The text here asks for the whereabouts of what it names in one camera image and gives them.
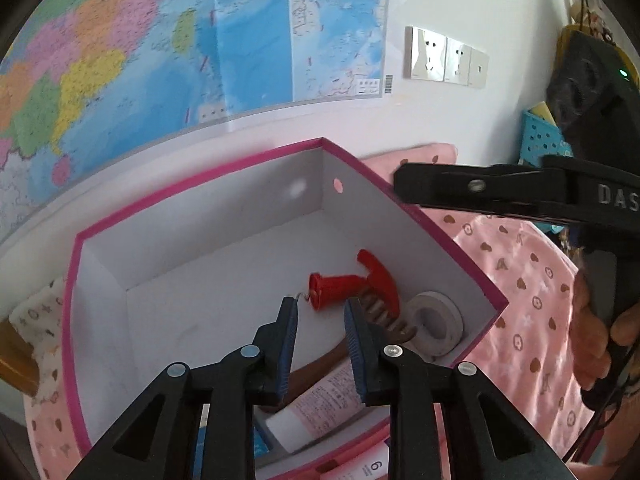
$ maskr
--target light switch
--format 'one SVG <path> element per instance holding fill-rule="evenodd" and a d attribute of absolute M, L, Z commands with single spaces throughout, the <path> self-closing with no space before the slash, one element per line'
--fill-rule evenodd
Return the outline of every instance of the light switch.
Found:
<path fill-rule="evenodd" d="M 489 72 L 489 56 L 481 50 L 471 49 L 471 64 L 469 66 L 469 86 L 484 88 Z"/>
<path fill-rule="evenodd" d="M 444 81 L 457 85 L 469 84 L 469 67 L 471 64 L 471 47 L 458 40 L 447 40 L 447 59 L 445 63 Z"/>
<path fill-rule="evenodd" d="M 411 78 L 444 81 L 447 37 L 431 30 L 413 27 Z"/>

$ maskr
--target map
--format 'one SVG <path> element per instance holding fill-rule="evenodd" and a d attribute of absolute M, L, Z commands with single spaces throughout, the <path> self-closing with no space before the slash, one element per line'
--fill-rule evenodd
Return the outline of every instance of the map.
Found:
<path fill-rule="evenodd" d="M 387 1 L 43 0 L 0 63 L 0 239 L 163 137 L 379 94 Z"/>

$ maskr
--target cream tube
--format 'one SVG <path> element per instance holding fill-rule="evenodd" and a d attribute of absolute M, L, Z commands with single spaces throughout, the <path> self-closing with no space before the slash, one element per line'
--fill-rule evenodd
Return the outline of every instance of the cream tube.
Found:
<path fill-rule="evenodd" d="M 389 471 L 389 446 L 380 442 L 363 454 L 320 475 L 320 480 L 375 480 Z"/>
<path fill-rule="evenodd" d="M 353 381 L 351 361 L 346 360 L 289 406 L 268 418 L 266 424 L 282 447 L 294 453 L 363 409 Z"/>

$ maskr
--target person's hand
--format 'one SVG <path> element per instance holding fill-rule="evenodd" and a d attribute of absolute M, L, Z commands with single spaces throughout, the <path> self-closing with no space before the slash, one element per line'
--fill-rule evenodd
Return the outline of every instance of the person's hand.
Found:
<path fill-rule="evenodd" d="M 597 379 L 609 374 L 611 357 L 607 352 L 609 331 L 589 308 L 590 294 L 584 274 L 580 271 L 574 283 L 574 315 L 569 326 L 569 338 L 574 353 L 574 376 L 585 390 L 591 390 Z M 613 341 L 631 346 L 640 335 L 640 303 L 622 314 L 611 327 Z"/>

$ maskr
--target screw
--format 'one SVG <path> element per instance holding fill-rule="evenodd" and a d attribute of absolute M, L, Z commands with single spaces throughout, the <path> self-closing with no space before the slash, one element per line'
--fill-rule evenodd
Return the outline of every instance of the screw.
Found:
<path fill-rule="evenodd" d="M 174 363 L 166 369 L 169 377 L 182 377 L 186 371 L 187 367 L 182 363 Z"/>
<path fill-rule="evenodd" d="M 260 355 L 260 349 L 256 345 L 243 346 L 240 355 L 242 357 L 256 357 Z"/>
<path fill-rule="evenodd" d="M 469 191 L 471 193 L 480 193 L 486 189 L 486 182 L 484 180 L 472 180 L 469 183 Z"/>
<path fill-rule="evenodd" d="M 473 376 L 478 372 L 478 368 L 476 367 L 475 364 L 473 363 L 460 363 L 458 365 L 458 370 L 460 371 L 461 374 L 466 375 L 466 376 Z"/>
<path fill-rule="evenodd" d="M 389 357 L 400 357 L 402 355 L 402 347 L 398 345 L 385 346 L 385 355 Z"/>

